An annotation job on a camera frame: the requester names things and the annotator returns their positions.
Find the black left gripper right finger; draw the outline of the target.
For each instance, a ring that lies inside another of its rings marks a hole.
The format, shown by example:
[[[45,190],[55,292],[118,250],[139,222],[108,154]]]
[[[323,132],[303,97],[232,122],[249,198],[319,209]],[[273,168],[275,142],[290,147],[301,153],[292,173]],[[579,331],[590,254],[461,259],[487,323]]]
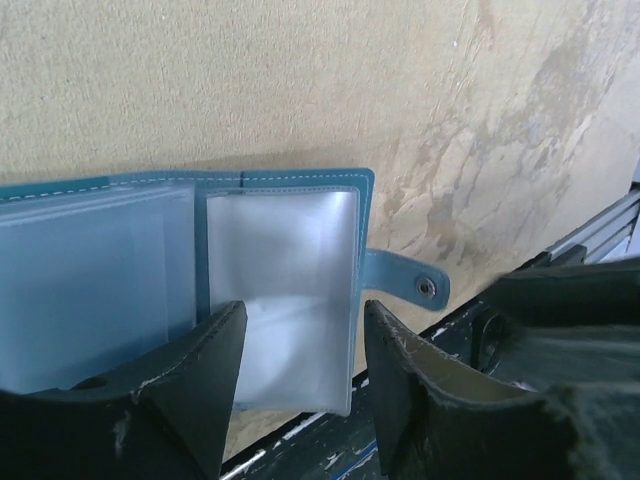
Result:
[[[639,385],[560,383],[527,391],[364,309],[380,468],[390,479],[636,479]]]

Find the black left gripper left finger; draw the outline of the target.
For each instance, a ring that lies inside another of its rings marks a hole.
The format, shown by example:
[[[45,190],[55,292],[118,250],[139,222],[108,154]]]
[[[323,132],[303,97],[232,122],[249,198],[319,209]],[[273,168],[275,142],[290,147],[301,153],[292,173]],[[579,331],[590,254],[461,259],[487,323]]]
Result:
[[[2,392],[2,478],[218,478],[246,324],[232,301],[72,389]]]

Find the blue leather card holder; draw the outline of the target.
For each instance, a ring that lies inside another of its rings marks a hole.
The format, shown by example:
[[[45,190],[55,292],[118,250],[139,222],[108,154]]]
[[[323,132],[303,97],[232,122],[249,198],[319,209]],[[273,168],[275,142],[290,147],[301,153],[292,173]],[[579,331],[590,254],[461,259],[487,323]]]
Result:
[[[247,310],[233,404],[345,415],[360,296],[448,303],[445,272],[367,245],[374,174],[165,170],[1,190],[1,386],[68,388]]]

